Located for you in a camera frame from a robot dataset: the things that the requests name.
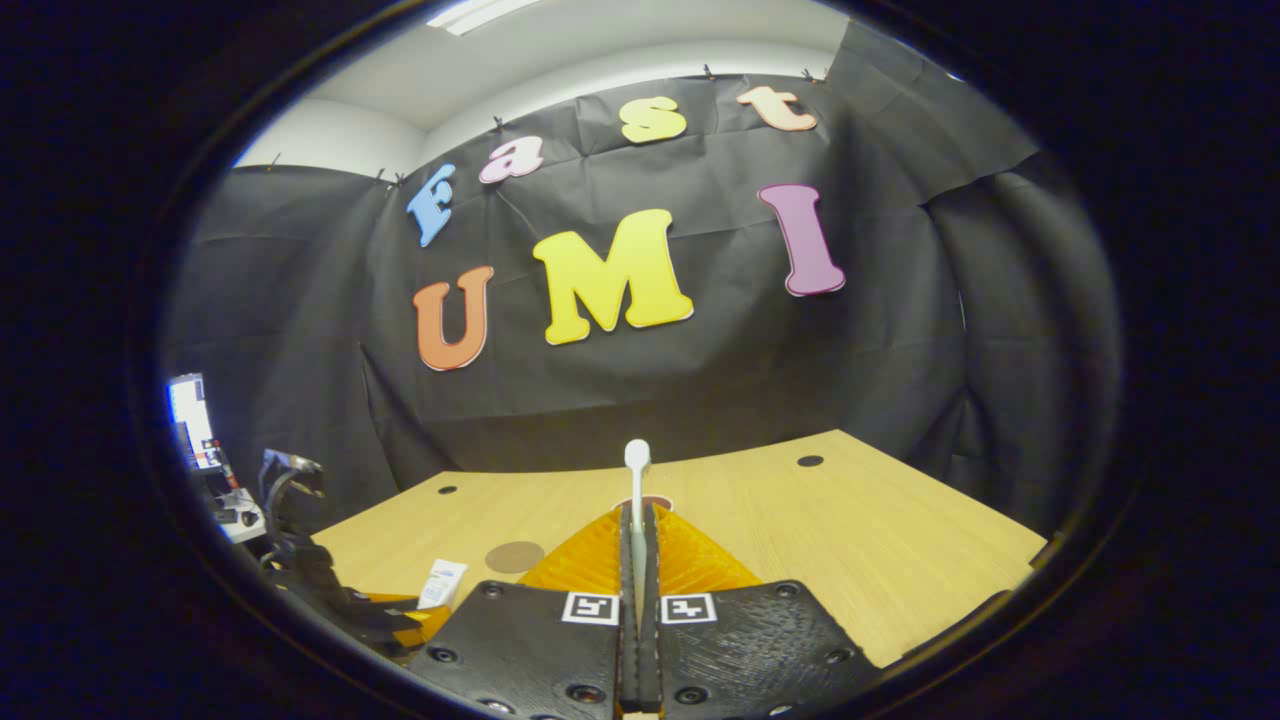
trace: ceiling light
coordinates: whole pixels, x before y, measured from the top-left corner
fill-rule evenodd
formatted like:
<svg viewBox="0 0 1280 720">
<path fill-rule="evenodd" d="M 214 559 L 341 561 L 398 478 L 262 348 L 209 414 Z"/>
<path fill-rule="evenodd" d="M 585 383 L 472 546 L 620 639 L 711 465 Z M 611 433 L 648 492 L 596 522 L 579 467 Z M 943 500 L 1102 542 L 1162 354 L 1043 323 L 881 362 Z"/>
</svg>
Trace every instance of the ceiling light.
<svg viewBox="0 0 1280 720">
<path fill-rule="evenodd" d="M 500 18 L 538 0 L 466 0 L 426 20 L 431 27 L 444 28 L 453 35 L 463 35 L 484 23 Z"/>
</svg>

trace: ceiling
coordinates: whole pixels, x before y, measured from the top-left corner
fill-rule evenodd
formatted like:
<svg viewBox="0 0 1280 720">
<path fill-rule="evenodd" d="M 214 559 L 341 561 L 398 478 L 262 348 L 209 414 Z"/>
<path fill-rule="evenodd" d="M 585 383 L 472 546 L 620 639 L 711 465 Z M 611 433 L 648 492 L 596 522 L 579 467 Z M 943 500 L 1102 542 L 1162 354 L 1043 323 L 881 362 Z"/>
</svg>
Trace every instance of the ceiling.
<svg viewBox="0 0 1280 720">
<path fill-rule="evenodd" d="M 461 37 L 426 19 L 329 77 L 310 97 L 430 131 L 489 96 L 603 55 L 716 41 L 835 54 L 847 24 L 842 12 L 809 0 L 541 0 Z"/>
</svg>

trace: white stick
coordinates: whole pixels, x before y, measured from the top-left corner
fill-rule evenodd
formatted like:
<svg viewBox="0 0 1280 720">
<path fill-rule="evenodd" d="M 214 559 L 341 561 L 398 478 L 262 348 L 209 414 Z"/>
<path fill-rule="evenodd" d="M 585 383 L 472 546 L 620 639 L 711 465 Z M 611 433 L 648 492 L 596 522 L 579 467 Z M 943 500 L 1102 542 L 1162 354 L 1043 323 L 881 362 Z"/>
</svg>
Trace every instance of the white stick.
<svg viewBox="0 0 1280 720">
<path fill-rule="evenodd" d="M 631 468 L 631 578 L 635 580 L 636 625 L 644 615 L 644 571 L 649 553 L 644 541 L 644 492 L 641 478 L 649 466 L 649 443 L 634 439 L 623 452 L 627 468 Z"/>
</svg>

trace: foam letter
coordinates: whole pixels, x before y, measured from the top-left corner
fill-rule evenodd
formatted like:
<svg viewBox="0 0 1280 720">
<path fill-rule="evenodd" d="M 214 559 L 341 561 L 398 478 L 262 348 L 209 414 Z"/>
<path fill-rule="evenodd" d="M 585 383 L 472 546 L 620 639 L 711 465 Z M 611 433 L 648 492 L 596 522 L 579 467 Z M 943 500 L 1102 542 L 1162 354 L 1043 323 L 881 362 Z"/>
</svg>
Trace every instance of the foam letter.
<svg viewBox="0 0 1280 720">
<path fill-rule="evenodd" d="M 622 218 L 608 260 L 603 261 L 576 232 L 553 234 L 535 245 L 534 258 L 547 265 L 552 305 L 547 342 L 575 342 L 591 332 L 591 324 L 577 314 L 575 295 L 582 299 L 595 322 L 612 332 L 628 283 L 627 322 L 632 327 L 675 323 L 692 315 L 694 301 L 681 295 L 671 266 L 668 225 L 671 213 L 666 210 L 640 210 Z"/>
<path fill-rule="evenodd" d="M 452 176 L 454 169 L 452 163 L 445 163 L 408 202 L 407 211 L 413 213 L 417 227 L 422 229 L 422 237 L 419 240 L 422 247 L 435 238 L 435 233 L 440 232 L 453 214 L 453 210 L 440 206 L 453 200 L 453 187 L 444 179 Z"/>
<path fill-rule="evenodd" d="M 484 350 L 489 333 L 488 323 L 488 283 L 493 268 L 480 265 L 458 277 L 466 315 L 466 331 L 458 342 L 444 341 L 444 296 L 449 293 L 449 283 L 435 283 L 424 287 L 413 296 L 417 307 L 417 354 L 433 370 L 457 370 L 466 368 Z"/>
<path fill-rule="evenodd" d="M 622 118 L 622 135 L 636 145 L 676 137 L 685 132 L 689 123 L 676 113 L 676 101 L 671 97 L 641 97 L 632 100 L 618 110 Z"/>
<path fill-rule="evenodd" d="M 759 192 L 778 215 L 791 258 L 787 292 L 795 296 L 835 292 L 845 287 L 845 273 L 831 263 L 827 240 L 818 224 L 818 191 L 806 184 L 771 184 Z"/>
<path fill-rule="evenodd" d="M 818 120 L 810 114 L 797 115 L 787 108 L 787 102 L 795 102 L 796 96 L 791 92 L 774 92 L 772 87 L 762 85 L 737 96 L 737 101 L 750 104 L 765 123 L 786 131 L 813 129 Z"/>
<path fill-rule="evenodd" d="M 480 170 L 480 182 L 489 184 L 509 177 L 527 176 L 543 164 L 543 156 L 539 154 L 541 149 L 543 138 L 534 135 L 499 145 L 489 154 L 493 163 Z"/>
</svg>

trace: orange letter u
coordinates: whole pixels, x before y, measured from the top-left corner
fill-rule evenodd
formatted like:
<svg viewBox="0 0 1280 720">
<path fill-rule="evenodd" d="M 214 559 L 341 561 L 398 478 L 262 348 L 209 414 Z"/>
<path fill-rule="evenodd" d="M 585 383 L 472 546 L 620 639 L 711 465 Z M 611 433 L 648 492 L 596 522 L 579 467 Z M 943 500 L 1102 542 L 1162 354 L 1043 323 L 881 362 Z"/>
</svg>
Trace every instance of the orange letter u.
<svg viewBox="0 0 1280 720">
<path fill-rule="evenodd" d="M 466 307 L 466 331 L 458 342 L 444 341 L 444 296 L 449 293 L 449 283 L 429 284 L 413 295 L 413 306 L 417 307 L 417 354 L 428 368 L 439 372 L 466 368 L 484 350 L 489 331 L 485 295 L 492 277 L 493 268 L 489 265 L 480 265 L 458 275 Z"/>
</svg>

